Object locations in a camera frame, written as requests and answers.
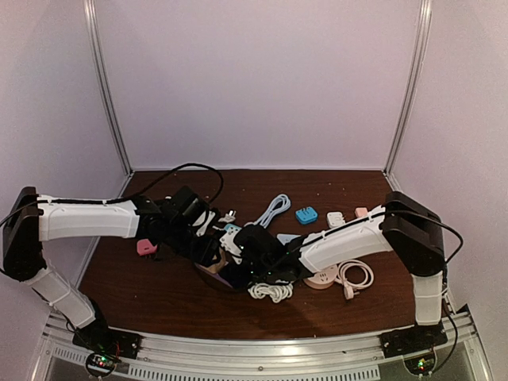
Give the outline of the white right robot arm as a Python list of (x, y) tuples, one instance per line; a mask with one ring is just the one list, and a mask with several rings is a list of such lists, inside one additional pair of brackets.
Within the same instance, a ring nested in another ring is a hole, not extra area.
[(258, 283), (293, 283), (346, 260), (395, 252), (411, 274), (416, 326), (407, 344), (421, 351), (437, 338), (446, 259), (440, 218), (405, 194), (394, 191), (377, 206), (341, 226), (293, 237), (287, 243), (264, 227), (246, 225), (221, 237), (232, 260), (219, 275), (234, 289)]

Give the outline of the small pink charger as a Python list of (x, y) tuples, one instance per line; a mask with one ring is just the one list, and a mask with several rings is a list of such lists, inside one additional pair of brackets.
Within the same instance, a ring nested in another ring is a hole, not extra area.
[(366, 207), (357, 207), (355, 209), (356, 218), (366, 217), (368, 215), (368, 209)]

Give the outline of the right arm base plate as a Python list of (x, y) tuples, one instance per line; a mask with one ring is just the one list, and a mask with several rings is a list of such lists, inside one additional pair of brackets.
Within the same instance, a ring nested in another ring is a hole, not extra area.
[(404, 356), (446, 344), (448, 337), (442, 322), (437, 325), (413, 325), (379, 335), (385, 358)]

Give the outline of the blue plug adapter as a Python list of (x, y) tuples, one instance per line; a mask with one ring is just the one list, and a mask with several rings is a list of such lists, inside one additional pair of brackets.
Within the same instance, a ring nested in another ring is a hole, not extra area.
[(312, 206), (307, 206), (296, 210), (295, 217), (301, 225), (308, 225), (318, 219), (318, 212)]

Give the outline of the beige cube socket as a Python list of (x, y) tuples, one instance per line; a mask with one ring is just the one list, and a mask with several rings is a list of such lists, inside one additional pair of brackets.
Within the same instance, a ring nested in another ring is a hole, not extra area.
[(220, 260), (214, 265), (214, 271), (216, 274), (218, 274), (225, 265), (228, 264), (228, 258), (225, 252), (220, 251)]

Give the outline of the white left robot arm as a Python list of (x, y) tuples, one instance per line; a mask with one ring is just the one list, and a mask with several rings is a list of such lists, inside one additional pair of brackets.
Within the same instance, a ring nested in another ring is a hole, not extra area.
[(194, 258), (199, 244), (215, 244), (206, 230), (217, 211), (189, 187), (168, 198), (143, 194), (110, 200), (55, 198), (34, 187), (21, 190), (3, 227), (3, 274), (25, 283), (56, 308), (96, 352), (114, 346), (100, 310), (43, 257), (46, 241), (74, 237), (120, 237), (165, 244)]

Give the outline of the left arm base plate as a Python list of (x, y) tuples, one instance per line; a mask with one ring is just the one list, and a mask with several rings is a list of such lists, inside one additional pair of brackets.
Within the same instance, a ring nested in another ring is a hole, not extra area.
[(136, 359), (141, 335), (109, 327), (106, 319), (97, 317), (89, 325), (74, 330), (72, 343), (115, 358)]

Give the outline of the white plug adapter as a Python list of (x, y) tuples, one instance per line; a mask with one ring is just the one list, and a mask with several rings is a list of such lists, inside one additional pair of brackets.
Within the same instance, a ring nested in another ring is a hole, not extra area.
[(326, 221), (330, 229), (341, 227), (342, 225), (345, 224), (344, 215), (342, 214), (342, 212), (338, 211), (328, 212), (326, 214)]

